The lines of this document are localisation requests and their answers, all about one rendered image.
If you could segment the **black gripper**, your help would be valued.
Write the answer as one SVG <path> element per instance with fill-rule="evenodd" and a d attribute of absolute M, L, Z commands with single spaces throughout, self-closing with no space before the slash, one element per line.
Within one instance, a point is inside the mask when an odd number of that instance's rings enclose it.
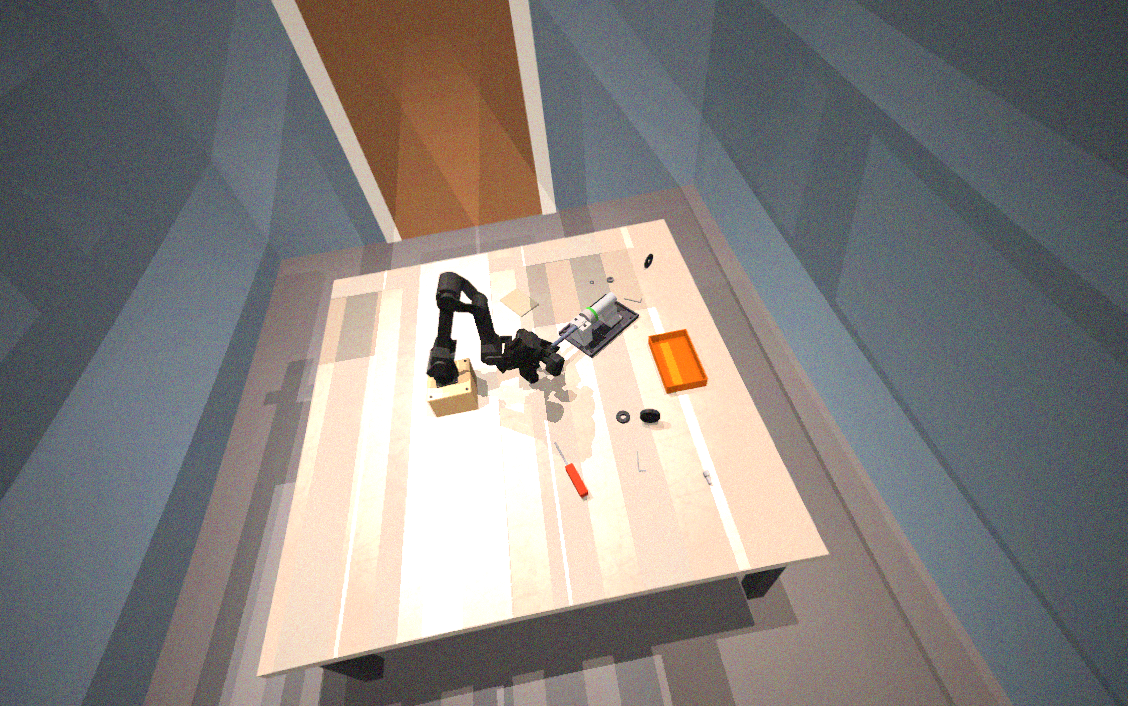
<path fill-rule="evenodd" d="M 515 335 L 518 333 L 523 334 L 525 332 L 525 328 L 519 329 L 515 332 Z M 546 365 L 545 370 L 550 373 L 550 376 L 559 376 L 565 362 L 565 359 L 557 353 L 559 351 L 559 346 L 550 345 L 552 342 L 547 339 L 539 339 L 541 342 L 539 348 L 537 348 L 530 358 L 527 358 L 525 368 L 529 368 L 530 364 L 539 364 L 541 361 Z"/>

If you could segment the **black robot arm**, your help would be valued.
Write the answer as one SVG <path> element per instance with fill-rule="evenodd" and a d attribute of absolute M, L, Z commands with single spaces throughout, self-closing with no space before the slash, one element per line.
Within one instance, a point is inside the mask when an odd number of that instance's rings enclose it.
<path fill-rule="evenodd" d="M 472 303 L 464 303 L 461 293 Z M 506 370 L 519 368 L 519 373 L 529 383 L 539 380 L 537 368 L 530 364 L 525 368 L 527 358 L 539 348 L 541 342 L 532 330 L 512 336 L 499 336 L 492 323 L 487 295 L 481 293 L 472 282 L 457 273 L 446 272 L 439 277 L 437 286 L 437 307 L 439 308 L 438 334 L 433 348 L 430 350 L 428 372 L 434 377 L 437 388 L 458 383 L 459 370 L 455 364 L 457 339 L 452 339 L 453 312 L 472 314 L 481 337 L 481 361 L 490 367 L 497 367 L 502 374 Z M 502 346 L 504 343 L 504 352 Z M 456 382 L 457 381 L 457 382 Z"/>

